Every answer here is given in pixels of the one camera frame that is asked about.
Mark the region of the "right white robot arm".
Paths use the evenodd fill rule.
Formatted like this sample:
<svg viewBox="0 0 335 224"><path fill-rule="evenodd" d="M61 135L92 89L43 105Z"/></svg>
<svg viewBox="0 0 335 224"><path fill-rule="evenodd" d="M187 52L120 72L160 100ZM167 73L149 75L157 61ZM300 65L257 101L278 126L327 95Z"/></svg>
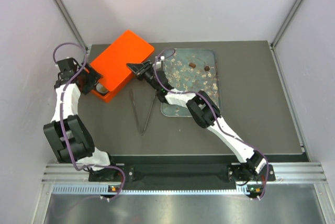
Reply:
<svg viewBox="0 0 335 224"><path fill-rule="evenodd" d="M188 109L198 126L212 132L229 147L242 166L245 181L261 180L262 185L266 185L270 171L266 156L233 131L205 91L182 92L173 88L164 71L157 70L151 61L126 66L137 79L145 80L155 89L160 102Z"/></svg>

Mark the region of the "brown square chocolate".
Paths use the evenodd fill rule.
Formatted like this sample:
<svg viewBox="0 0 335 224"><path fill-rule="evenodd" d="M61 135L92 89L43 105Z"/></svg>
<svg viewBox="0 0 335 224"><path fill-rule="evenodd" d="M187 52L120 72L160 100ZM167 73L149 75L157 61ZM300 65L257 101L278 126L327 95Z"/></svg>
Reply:
<svg viewBox="0 0 335 224"><path fill-rule="evenodd" d="M193 69L196 68L196 64L195 64L195 63L190 63L189 66L190 66L191 68L193 68Z"/></svg>

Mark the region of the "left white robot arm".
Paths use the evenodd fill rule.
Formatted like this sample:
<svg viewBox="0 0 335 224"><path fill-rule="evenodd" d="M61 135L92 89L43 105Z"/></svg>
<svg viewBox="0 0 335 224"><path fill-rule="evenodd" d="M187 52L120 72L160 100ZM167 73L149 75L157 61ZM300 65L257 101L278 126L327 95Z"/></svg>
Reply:
<svg viewBox="0 0 335 224"><path fill-rule="evenodd" d="M55 112L51 122L43 126L43 133L59 163L75 163L90 173L91 181L114 180L118 166L95 146L78 114L80 96L93 90L101 75L89 64L82 69L74 59L59 61L58 67Z"/></svg>

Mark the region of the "orange box lid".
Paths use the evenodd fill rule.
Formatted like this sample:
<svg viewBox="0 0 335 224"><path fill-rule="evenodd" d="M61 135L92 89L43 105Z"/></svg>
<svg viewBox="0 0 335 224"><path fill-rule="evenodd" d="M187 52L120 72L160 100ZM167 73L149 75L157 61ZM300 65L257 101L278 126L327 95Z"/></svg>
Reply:
<svg viewBox="0 0 335 224"><path fill-rule="evenodd" d="M154 52L154 47L134 32L127 30L92 62L94 70L107 78L121 79L131 71L127 63L141 63Z"/></svg>

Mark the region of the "orange chocolate box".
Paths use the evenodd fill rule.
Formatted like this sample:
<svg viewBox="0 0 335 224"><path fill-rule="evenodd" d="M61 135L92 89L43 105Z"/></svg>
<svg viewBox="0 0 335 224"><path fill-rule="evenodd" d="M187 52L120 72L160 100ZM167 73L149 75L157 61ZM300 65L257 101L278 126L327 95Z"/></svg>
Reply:
<svg viewBox="0 0 335 224"><path fill-rule="evenodd" d="M91 91L93 95L105 103L109 103L125 86L134 78L134 75L128 72L127 75L122 75L124 78L117 79L109 75L107 78L102 77L98 83L108 89L108 93L102 95L96 91L96 87Z"/></svg>

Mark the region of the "metal tongs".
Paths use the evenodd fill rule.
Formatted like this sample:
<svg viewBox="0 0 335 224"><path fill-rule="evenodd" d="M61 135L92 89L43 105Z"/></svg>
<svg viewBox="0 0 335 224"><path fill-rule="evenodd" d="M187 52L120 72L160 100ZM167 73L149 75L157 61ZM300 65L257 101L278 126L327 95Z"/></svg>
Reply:
<svg viewBox="0 0 335 224"><path fill-rule="evenodd" d="M150 100L146 103L138 103L138 96L135 94L134 89L130 88L129 98L131 101L132 111L137 127L138 134L143 136L146 133L153 106L155 104L156 96L153 94Z"/></svg>

